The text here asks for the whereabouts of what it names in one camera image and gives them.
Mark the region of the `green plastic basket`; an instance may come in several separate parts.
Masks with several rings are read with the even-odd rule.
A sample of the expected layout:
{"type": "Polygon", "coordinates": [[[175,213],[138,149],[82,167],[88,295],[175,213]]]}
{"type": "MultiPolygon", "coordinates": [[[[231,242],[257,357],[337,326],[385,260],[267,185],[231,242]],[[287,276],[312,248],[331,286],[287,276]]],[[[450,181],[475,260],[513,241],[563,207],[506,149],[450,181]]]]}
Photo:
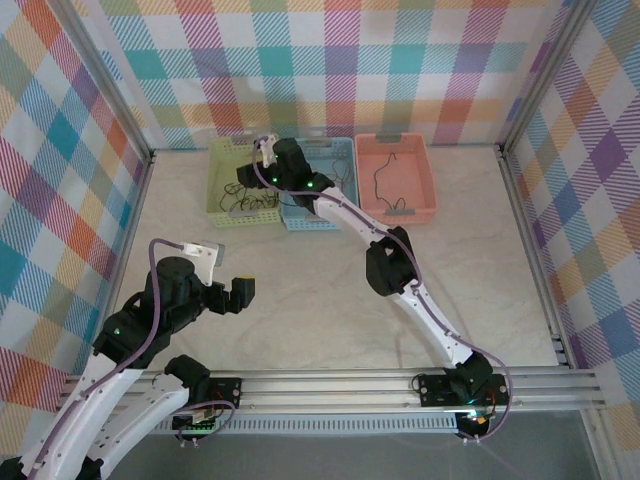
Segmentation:
{"type": "Polygon", "coordinates": [[[212,141],[205,211],[218,228],[281,222],[277,194],[247,189],[238,182],[236,169],[251,164],[252,149],[250,136],[220,137],[212,141]]]}

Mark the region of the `plaid backdrop cloth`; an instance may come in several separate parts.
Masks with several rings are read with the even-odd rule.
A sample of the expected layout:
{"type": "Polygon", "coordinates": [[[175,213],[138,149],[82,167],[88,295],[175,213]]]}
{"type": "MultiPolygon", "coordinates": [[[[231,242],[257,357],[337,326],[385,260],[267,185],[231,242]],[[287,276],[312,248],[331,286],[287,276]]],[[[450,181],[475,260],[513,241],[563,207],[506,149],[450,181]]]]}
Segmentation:
{"type": "Polygon", "coordinates": [[[47,0],[0,0],[0,462],[86,364],[143,166],[47,0]]]}
{"type": "Polygon", "coordinates": [[[620,480],[640,480],[640,0],[590,14],[510,161],[566,343],[592,370],[620,480]]]}
{"type": "Polygon", "coordinates": [[[491,144],[575,0],[69,0],[146,141],[491,144]]]}

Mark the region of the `pink plastic basket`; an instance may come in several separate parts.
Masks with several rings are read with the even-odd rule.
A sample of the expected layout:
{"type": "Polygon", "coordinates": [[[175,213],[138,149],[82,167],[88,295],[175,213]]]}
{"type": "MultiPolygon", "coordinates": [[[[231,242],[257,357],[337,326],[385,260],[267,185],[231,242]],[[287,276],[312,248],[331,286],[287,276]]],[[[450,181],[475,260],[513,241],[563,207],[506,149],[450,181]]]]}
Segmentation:
{"type": "Polygon", "coordinates": [[[363,211],[387,225],[420,225],[433,218],[438,200],[421,134],[358,134],[354,146],[363,211]]]}

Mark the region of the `grey metal panel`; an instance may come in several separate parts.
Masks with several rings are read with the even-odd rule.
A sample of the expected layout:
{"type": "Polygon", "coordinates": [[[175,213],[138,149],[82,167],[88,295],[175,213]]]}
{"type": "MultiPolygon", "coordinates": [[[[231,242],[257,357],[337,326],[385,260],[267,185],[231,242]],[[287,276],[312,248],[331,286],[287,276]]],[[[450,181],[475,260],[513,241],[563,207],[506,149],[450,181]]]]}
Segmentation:
{"type": "Polygon", "coordinates": [[[447,435],[348,438],[220,435],[197,447],[143,440],[109,480],[601,480],[575,444],[463,444],[447,435]]]}

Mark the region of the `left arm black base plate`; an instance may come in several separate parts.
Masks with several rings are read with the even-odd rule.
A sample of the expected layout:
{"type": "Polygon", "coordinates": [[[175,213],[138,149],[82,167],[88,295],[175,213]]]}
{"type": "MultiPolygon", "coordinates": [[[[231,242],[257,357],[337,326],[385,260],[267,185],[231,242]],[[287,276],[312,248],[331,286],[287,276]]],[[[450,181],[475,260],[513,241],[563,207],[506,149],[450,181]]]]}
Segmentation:
{"type": "Polygon", "coordinates": [[[240,377],[210,377],[190,390],[187,406],[213,400],[224,400],[235,407],[240,405],[242,379],[240,377]]]}

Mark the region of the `aluminium side rail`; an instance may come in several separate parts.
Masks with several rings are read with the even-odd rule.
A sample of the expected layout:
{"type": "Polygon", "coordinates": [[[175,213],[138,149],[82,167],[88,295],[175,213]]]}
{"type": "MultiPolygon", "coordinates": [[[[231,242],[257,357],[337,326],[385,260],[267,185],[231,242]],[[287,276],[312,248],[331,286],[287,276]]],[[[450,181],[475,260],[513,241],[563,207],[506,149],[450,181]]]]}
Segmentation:
{"type": "Polygon", "coordinates": [[[114,376],[120,374],[123,370],[135,363],[137,359],[143,355],[143,352],[153,341],[153,337],[156,334],[158,314],[151,314],[150,318],[152,325],[145,326],[144,322],[140,322],[139,318],[135,316],[135,312],[133,311],[134,303],[131,303],[122,311],[115,311],[116,301],[119,298],[122,282],[126,273],[131,248],[144,207],[154,165],[154,156],[152,156],[151,159],[145,163],[142,170],[140,190],[125,228],[122,255],[116,265],[115,277],[109,290],[109,297],[101,323],[101,326],[108,323],[109,325],[114,326],[114,329],[108,331],[101,330],[100,337],[105,336],[106,340],[113,340],[113,346],[118,346],[120,353],[128,353],[129,356],[123,357],[121,362],[117,363],[112,370],[106,371],[105,368],[110,365],[110,358],[103,356],[102,354],[92,354],[87,366],[100,367],[100,372],[104,373],[104,376],[96,380],[92,380],[91,389],[97,389],[100,385],[111,380],[114,376]]]}
{"type": "Polygon", "coordinates": [[[558,363],[566,368],[575,368],[575,358],[571,348],[566,342],[566,332],[561,322],[551,285],[544,270],[542,256],[537,245],[533,227],[529,223],[524,198],[518,188],[516,176],[512,171],[508,155],[500,145],[494,146],[494,153],[509,197],[558,363]]]}

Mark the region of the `aluminium mounting rail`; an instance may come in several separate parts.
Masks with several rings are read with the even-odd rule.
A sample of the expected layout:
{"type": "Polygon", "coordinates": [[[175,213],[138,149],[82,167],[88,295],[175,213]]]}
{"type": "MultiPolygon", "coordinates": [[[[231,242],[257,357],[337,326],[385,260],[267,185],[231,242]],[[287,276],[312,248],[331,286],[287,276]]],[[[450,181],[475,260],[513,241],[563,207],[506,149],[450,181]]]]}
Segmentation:
{"type": "Polygon", "coordinates": [[[507,393],[513,411],[572,411],[605,406],[596,375],[561,367],[514,367],[512,386],[498,387],[489,403],[423,407],[414,378],[419,369],[213,371],[213,378],[239,378],[242,414],[347,414],[480,412],[505,410],[498,395],[507,393]]]}

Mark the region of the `aluminium frame post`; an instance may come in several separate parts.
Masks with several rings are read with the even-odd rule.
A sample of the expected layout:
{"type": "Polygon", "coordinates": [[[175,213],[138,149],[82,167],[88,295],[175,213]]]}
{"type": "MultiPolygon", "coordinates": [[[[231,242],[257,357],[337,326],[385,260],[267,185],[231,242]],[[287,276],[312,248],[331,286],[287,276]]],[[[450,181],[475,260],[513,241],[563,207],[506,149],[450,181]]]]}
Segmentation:
{"type": "Polygon", "coordinates": [[[607,412],[587,408],[582,409],[580,414],[601,480],[623,480],[607,412]]]}
{"type": "Polygon", "coordinates": [[[46,2],[69,36],[85,68],[93,78],[98,90],[105,97],[124,133],[142,157],[150,162],[153,159],[154,151],[146,141],[138,122],[126,104],[116,81],[110,74],[71,0],[46,0],[46,2]]]}
{"type": "Polygon", "coordinates": [[[507,158],[525,133],[552,81],[589,19],[598,0],[563,0],[525,77],[498,137],[496,148],[507,158]]]}

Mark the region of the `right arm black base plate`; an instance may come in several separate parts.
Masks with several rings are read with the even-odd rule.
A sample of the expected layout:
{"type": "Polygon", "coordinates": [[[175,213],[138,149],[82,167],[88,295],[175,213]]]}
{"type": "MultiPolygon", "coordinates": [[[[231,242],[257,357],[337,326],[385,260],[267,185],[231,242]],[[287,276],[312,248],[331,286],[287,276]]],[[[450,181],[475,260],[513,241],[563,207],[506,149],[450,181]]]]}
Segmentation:
{"type": "Polygon", "coordinates": [[[459,398],[444,374],[419,373],[412,378],[410,385],[419,395],[422,407],[506,406],[509,401],[506,378],[500,374],[492,374],[479,391],[467,400],[459,398]]]}

